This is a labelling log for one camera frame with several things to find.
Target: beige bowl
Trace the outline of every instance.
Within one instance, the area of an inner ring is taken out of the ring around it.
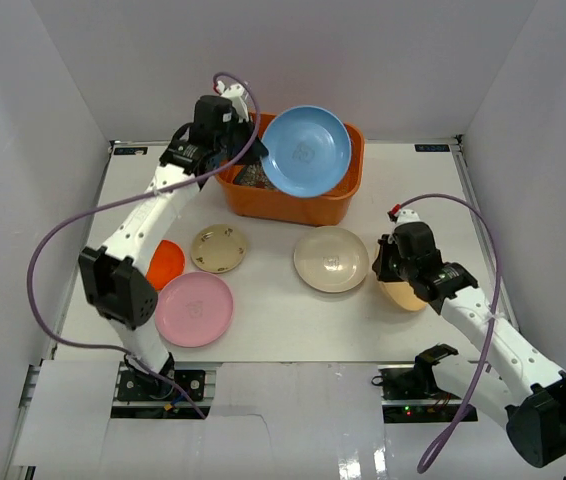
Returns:
[[[190,249],[194,264],[203,271],[223,273],[237,267],[247,253],[247,238],[231,225],[211,225],[201,230]]]
[[[294,266],[300,277],[322,292],[339,293],[361,283],[369,269],[359,237],[339,227],[319,227],[296,244]]]

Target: white wall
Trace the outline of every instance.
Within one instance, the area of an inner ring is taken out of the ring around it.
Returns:
[[[0,0],[0,477],[29,363],[43,337],[27,306],[25,272],[36,242],[92,204],[107,143],[29,0]],[[44,255],[38,298],[60,312],[83,226]]]
[[[369,138],[464,132],[536,0],[33,0],[109,139],[168,139],[217,70]]]
[[[566,368],[566,2],[538,2],[467,132],[523,332]]]

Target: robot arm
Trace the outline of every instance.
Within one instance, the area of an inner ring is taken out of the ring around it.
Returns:
[[[246,144],[254,125],[248,115],[245,89],[219,82],[215,90],[220,96],[201,97],[194,108],[193,122],[174,134],[146,192],[210,171]],[[188,130],[188,139],[183,140]],[[267,153],[257,139],[241,163],[260,161]],[[148,198],[136,206],[98,250],[85,247],[79,256],[88,303],[112,325],[127,350],[163,376],[174,360],[154,325],[158,295],[145,275],[165,233],[198,190],[199,186],[193,184]],[[165,385],[137,368],[134,358],[129,361],[145,383],[145,390],[150,395],[161,394]]]
[[[446,263],[430,228],[413,210],[391,214],[392,235],[379,240],[373,265],[383,282],[408,282],[417,297],[481,349],[492,317],[484,292],[457,263]],[[542,467],[566,454],[566,372],[525,340],[501,314],[495,316],[488,362],[501,379],[483,375],[472,402],[503,426],[514,448]],[[426,391],[442,389],[463,397],[475,367],[456,350],[439,345],[416,358]]]
[[[179,167],[159,165],[145,191],[186,178]],[[155,372],[171,358],[154,326],[158,296],[145,275],[165,233],[198,190],[193,184],[139,203],[98,250],[85,247],[79,257],[88,303],[109,321],[123,346]]]

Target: white table surface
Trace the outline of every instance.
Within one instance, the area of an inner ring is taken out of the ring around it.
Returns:
[[[152,177],[163,146],[143,156],[113,156],[99,203],[142,191]],[[340,226],[356,233],[373,260],[376,240],[391,231],[386,212],[403,200],[428,192],[463,197],[451,153],[417,153],[412,144],[366,146],[363,180]],[[88,244],[98,247],[132,207],[106,212],[94,220]],[[434,232],[443,258],[464,265],[486,291],[487,266],[470,218],[462,207],[444,200],[414,205]],[[296,242],[311,227],[244,218],[233,214],[220,185],[212,180],[181,212],[168,231],[188,254],[195,234],[213,223],[229,223],[248,237],[243,263],[222,275],[235,296],[229,330],[202,348],[169,346],[177,361],[187,362],[392,362],[414,358],[437,343],[448,343],[470,359],[478,352],[433,310],[399,311],[381,293],[373,274],[344,294],[323,294],[305,285],[292,263]],[[186,271],[194,271],[187,259]],[[78,278],[62,335],[83,342],[120,344],[114,330],[90,307]],[[119,359],[117,352],[76,350],[60,345],[58,359]]]

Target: wire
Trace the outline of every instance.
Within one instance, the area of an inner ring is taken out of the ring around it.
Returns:
[[[171,385],[169,385],[169,386],[170,386],[170,391],[167,392],[167,393],[166,393],[165,395],[163,395],[162,397],[158,397],[158,396],[157,396],[157,397],[153,397],[152,395],[150,395],[150,398],[151,398],[152,400],[165,400],[167,397],[169,397],[170,395],[172,395],[172,393],[174,393],[174,387],[172,387]]]
[[[447,396],[448,396],[447,393],[445,393],[445,392],[440,392],[440,393],[438,394],[438,398],[436,399],[436,402],[434,402],[434,404],[431,405],[430,408],[434,408],[434,407],[436,407],[437,405],[439,405],[442,401],[445,400],[445,398],[446,398]]]
[[[441,410],[443,410],[445,407],[447,407],[447,406],[449,405],[450,400],[452,400],[452,394],[451,394],[451,393],[448,393],[448,394],[444,397],[443,403],[442,403],[441,405],[439,405],[439,406],[435,409],[435,411],[436,411],[436,412],[440,412]]]
[[[130,351],[130,350],[124,348],[124,347],[120,347],[118,345],[108,345],[108,344],[102,344],[102,343],[92,344],[92,343],[75,342],[74,340],[68,340],[66,338],[61,337],[60,335],[57,335],[50,327],[48,327],[48,325],[45,323],[45,320],[43,320],[43,316],[41,315],[39,307],[36,303],[36,298],[34,296],[34,271],[35,271],[35,267],[36,267],[36,262],[38,261],[39,257],[41,256],[41,252],[43,251],[45,246],[48,244],[48,242],[57,233],[59,233],[65,227],[73,224],[74,222],[81,220],[83,218],[86,218],[86,217],[90,217],[90,216],[92,216],[96,213],[103,212],[105,210],[110,210],[110,209],[117,208],[117,207],[120,207],[120,206],[123,206],[123,205],[128,205],[130,203],[138,202],[140,200],[145,200],[145,199],[151,198],[151,197],[153,197],[157,194],[170,193],[170,192],[173,192],[174,190],[176,190],[178,188],[186,187],[186,186],[191,185],[193,183],[200,182],[202,180],[206,180],[206,179],[216,175],[217,173],[220,173],[220,172],[226,170],[227,168],[232,167],[232,165],[234,165],[236,162],[238,162],[247,153],[247,151],[250,149],[250,147],[252,146],[252,144],[256,140],[256,137],[257,137],[257,134],[258,134],[258,131],[259,131],[259,127],[261,125],[261,109],[259,107],[258,101],[256,100],[256,98],[254,97],[254,94],[252,93],[252,89],[247,85],[246,82],[244,82],[240,78],[238,78],[235,75],[232,75],[230,73],[218,72],[213,77],[214,85],[216,85],[217,80],[220,77],[228,77],[228,78],[234,80],[235,82],[238,82],[243,88],[245,88],[245,91],[248,93],[248,95],[252,99],[252,103],[254,104],[254,111],[255,111],[254,130],[252,132],[252,135],[250,135],[250,138],[248,139],[247,143],[243,146],[241,151],[239,153],[237,153],[236,156],[232,160],[230,160],[225,165],[212,170],[211,172],[204,173],[203,175],[198,175],[196,177],[188,178],[187,180],[184,180],[184,181],[179,182],[179,183],[175,183],[173,185],[168,185],[166,187],[157,189],[156,192],[154,192],[154,191],[146,192],[146,193],[142,193],[142,194],[139,194],[139,195],[135,195],[133,197],[124,198],[122,200],[117,200],[116,202],[107,203],[105,205],[101,205],[101,206],[86,210],[85,212],[77,213],[76,215],[73,215],[73,216],[63,220],[61,223],[59,223],[57,226],[55,226],[52,230],[50,230],[43,237],[43,239],[39,242],[39,244],[34,249],[34,253],[32,253],[32,258],[30,259],[30,263],[27,267],[27,298],[28,298],[28,301],[29,301],[29,304],[30,304],[30,309],[32,310],[32,314],[34,315],[34,320],[36,320],[36,323],[39,325],[41,330],[43,330],[43,332],[45,332],[45,334],[48,337],[50,337],[52,340],[56,341],[57,343],[60,343],[62,345],[67,345],[69,347],[85,348],[85,349],[90,349],[90,350],[115,350],[117,352],[123,353],[125,356],[129,356],[129,357],[134,358],[134,361],[136,362],[136,364],[139,367],[141,367],[143,370],[145,370],[148,373],[148,375],[151,375],[152,377],[156,378],[157,380],[160,380],[162,382],[167,383],[172,388],[176,388],[176,390],[181,395],[183,395],[183,398],[185,400],[187,400],[190,403],[190,405],[192,405],[192,408],[194,408],[196,413],[201,418],[205,418],[205,414],[196,405],[196,403],[190,398],[190,396],[185,392],[185,390],[183,390],[183,388],[181,388],[180,385],[178,385],[173,380],[171,380],[167,377],[164,377],[163,375],[159,375],[158,373],[152,371],[152,369],[150,367],[148,367],[141,359],[139,359],[135,356],[134,352],[132,352],[132,351]]]
[[[405,208],[414,202],[417,202],[419,200],[424,200],[426,198],[442,198],[444,200],[450,200],[452,202],[456,202],[470,209],[470,211],[476,216],[476,218],[479,219],[479,221],[485,227],[488,240],[490,241],[490,245],[492,247],[492,253],[494,255],[494,263],[496,266],[495,266],[495,274],[494,274],[494,294],[492,295],[492,301],[490,302],[490,313],[492,314],[492,316],[487,321],[485,341],[483,342],[483,347],[481,349],[481,354],[479,355],[479,362],[476,365],[474,376],[472,377],[472,381],[470,382],[470,385],[467,389],[467,392],[465,393],[465,396],[463,397],[463,400],[461,400],[461,405],[459,405],[459,408],[456,411],[456,414],[454,415],[452,422],[450,422],[450,424],[425,449],[425,452],[423,453],[421,460],[419,460],[419,463],[416,467],[416,471],[421,474],[428,471],[428,469],[432,466],[436,458],[443,450],[443,447],[445,447],[447,442],[452,437],[452,434],[454,433],[454,430],[456,430],[456,427],[458,427],[461,421],[463,420],[463,418],[465,418],[465,416],[468,413],[470,413],[470,409],[468,408],[468,406],[470,404],[472,395],[476,390],[476,386],[479,383],[481,374],[485,369],[485,364],[487,362],[487,353],[488,350],[490,349],[490,343],[492,342],[492,335],[494,334],[494,324],[496,323],[494,319],[494,315],[496,314],[496,306],[499,297],[501,295],[501,275],[502,275],[501,259],[496,251],[494,237],[492,236],[492,232],[490,232],[490,228],[488,227],[487,222],[485,221],[481,213],[465,200],[462,200],[453,195],[447,195],[445,193],[428,193],[425,195],[419,195],[417,197],[410,198],[409,200],[400,204],[400,208]]]
[[[174,406],[176,406],[177,403],[182,402],[184,398],[185,397],[183,395],[179,395],[178,397],[176,397],[174,400],[172,400],[170,402],[170,405],[172,405],[174,407]]]

